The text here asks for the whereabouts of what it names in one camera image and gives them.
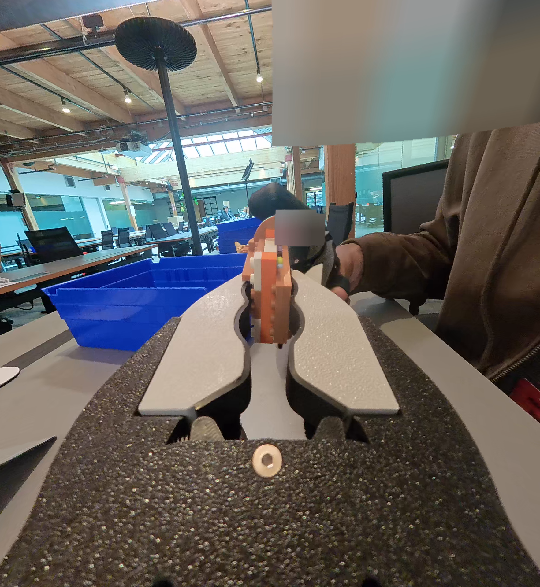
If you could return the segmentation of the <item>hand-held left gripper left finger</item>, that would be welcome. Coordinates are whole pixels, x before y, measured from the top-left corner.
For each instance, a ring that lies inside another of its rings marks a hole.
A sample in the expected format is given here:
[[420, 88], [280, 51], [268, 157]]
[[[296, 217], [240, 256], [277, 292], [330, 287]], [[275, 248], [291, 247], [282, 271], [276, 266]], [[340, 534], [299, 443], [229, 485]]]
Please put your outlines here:
[[138, 405], [140, 415], [196, 416], [247, 380], [250, 352], [239, 330], [247, 305], [237, 275], [183, 313]]

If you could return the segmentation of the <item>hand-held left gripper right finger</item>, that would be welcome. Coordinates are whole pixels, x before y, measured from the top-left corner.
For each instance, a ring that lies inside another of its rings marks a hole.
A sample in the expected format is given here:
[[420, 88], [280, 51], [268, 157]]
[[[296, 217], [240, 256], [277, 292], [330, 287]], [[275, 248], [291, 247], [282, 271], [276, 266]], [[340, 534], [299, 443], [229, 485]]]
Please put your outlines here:
[[295, 381], [345, 415], [395, 415], [399, 405], [354, 310], [299, 271], [300, 327], [289, 348]]

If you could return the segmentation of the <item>orange lego model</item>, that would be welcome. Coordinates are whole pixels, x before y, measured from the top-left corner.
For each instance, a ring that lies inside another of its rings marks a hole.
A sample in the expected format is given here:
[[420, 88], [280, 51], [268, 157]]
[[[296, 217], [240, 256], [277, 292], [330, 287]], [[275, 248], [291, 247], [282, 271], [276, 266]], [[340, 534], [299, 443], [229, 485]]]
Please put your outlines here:
[[248, 243], [242, 280], [250, 286], [251, 335], [255, 343], [281, 348], [290, 334], [293, 283], [289, 249], [277, 243], [275, 216], [262, 221]]

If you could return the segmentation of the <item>person's right forearm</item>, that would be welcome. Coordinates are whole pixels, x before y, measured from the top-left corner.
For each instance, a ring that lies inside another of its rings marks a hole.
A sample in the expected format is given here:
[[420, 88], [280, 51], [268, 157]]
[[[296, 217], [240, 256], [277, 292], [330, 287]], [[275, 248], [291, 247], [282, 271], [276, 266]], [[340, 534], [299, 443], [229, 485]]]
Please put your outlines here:
[[455, 218], [435, 220], [415, 234], [369, 234], [355, 242], [363, 253], [363, 275], [352, 292], [373, 292], [384, 298], [414, 301], [441, 299], [457, 249]]

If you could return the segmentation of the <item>person's right hand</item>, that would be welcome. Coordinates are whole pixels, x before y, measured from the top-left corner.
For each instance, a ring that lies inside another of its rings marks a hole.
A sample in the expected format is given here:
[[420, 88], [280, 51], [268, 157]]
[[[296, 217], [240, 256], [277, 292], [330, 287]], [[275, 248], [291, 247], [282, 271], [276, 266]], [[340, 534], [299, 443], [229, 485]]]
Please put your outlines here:
[[340, 244], [335, 248], [339, 265], [337, 266], [337, 278], [333, 278], [330, 290], [350, 303], [349, 294], [353, 292], [362, 280], [363, 253], [360, 245], [355, 242]]

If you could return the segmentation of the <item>black light on tripod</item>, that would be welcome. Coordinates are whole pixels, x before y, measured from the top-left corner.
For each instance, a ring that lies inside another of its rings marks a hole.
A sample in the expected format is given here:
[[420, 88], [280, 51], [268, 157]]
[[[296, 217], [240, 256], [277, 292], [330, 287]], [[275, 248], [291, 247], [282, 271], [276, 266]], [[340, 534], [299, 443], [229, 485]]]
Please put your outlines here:
[[244, 214], [247, 215], [248, 218], [251, 218], [251, 212], [250, 212], [250, 203], [249, 203], [249, 188], [248, 188], [248, 180], [249, 177], [251, 175], [251, 171], [253, 169], [254, 163], [252, 158], [249, 159], [249, 163], [247, 165], [247, 167], [244, 170], [243, 176], [242, 176], [242, 182], [244, 183], [244, 189], [246, 192], [246, 200], [247, 200], [247, 207], [244, 207]]

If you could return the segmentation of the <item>stacked blue plastic bins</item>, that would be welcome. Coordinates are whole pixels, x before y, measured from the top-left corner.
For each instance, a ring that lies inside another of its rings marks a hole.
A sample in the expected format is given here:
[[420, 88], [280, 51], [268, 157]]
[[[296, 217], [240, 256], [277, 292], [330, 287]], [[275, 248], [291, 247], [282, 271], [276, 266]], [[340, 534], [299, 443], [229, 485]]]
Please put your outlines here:
[[236, 253], [235, 242], [248, 245], [261, 221], [255, 217], [217, 224], [220, 254]]

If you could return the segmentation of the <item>wooden support column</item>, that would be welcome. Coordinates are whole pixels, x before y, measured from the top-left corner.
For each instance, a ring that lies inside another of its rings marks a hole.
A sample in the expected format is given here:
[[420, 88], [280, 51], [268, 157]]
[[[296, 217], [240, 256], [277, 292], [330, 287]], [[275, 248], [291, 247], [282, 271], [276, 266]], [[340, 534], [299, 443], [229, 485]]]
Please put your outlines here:
[[326, 214], [330, 214], [330, 205], [350, 209], [350, 231], [347, 237], [339, 239], [345, 242], [354, 238], [354, 213], [356, 206], [356, 144], [325, 145], [325, 197]]

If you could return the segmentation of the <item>large blue plastic bin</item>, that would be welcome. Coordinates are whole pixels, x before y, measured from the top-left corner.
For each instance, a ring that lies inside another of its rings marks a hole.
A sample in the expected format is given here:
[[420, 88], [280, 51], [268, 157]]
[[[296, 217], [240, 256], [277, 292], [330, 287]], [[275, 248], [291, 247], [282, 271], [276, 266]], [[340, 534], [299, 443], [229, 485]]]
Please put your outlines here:
[[169, 319], [233, 277], [244, 253], [141, 260], [43, 291], [79, 346], [137, 351]]

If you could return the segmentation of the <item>row of black office chairs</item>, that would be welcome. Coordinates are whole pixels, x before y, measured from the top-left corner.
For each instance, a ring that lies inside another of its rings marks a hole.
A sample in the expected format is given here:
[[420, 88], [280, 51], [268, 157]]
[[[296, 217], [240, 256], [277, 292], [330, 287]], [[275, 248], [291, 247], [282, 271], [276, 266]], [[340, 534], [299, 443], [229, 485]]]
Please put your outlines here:
[[148, 242], [161, 241], [169, 237], [179, 237], [178, 242], [191, 242], [189, 232], [178, 232], [171, 223], [156, 223], [147, 225], [146, 229], [132, 231], [131, 228], [111, 228], [101, 232], [101, 249], [129, 248], [141, 246]]

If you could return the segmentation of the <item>black computer monitor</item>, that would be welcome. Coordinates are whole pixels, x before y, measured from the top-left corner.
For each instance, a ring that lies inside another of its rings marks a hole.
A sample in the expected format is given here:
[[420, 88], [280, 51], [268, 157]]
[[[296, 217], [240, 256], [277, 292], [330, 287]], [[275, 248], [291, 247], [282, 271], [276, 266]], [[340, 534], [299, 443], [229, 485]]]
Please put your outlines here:
[[382, 174], [384, 232], [417, 233], [434, 219], [448, 165], [445, 159]]

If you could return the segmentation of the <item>ceiling projector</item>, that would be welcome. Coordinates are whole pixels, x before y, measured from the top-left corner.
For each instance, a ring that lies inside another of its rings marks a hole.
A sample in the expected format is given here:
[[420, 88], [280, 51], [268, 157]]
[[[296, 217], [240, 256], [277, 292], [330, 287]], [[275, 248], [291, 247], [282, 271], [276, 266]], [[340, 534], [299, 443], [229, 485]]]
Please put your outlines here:
[[122, 140], [115, 146], [118, 154], [130, 158], [148, 157], [152, 155], [152, 149], [148, 143], [141, 140]]

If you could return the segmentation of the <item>long wooden-edged desk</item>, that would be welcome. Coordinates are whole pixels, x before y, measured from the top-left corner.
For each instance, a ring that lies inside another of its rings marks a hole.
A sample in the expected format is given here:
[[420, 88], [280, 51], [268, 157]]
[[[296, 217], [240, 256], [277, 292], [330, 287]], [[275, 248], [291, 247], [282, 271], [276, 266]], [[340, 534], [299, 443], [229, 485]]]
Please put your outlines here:
[[7, 278], [9, 282], [0, 287], [0, 295], [65, 275], [79, 274], [89, 267], [96, 267], [117, 258], [127, 258], [136, 253], [149, 251], [153, 247], [156, 247], [156, 242], [129, 248], [107, 249], [1, 273], [0, 277]]

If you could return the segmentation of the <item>black mesh office chair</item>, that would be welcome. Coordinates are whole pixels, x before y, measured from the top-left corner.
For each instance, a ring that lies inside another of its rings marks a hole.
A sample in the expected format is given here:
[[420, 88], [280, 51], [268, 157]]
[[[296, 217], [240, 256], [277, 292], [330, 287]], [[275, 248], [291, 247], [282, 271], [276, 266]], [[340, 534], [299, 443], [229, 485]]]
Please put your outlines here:
[[24, 233], [41, 263], [82, 257], [84, 254], [65, 226]]

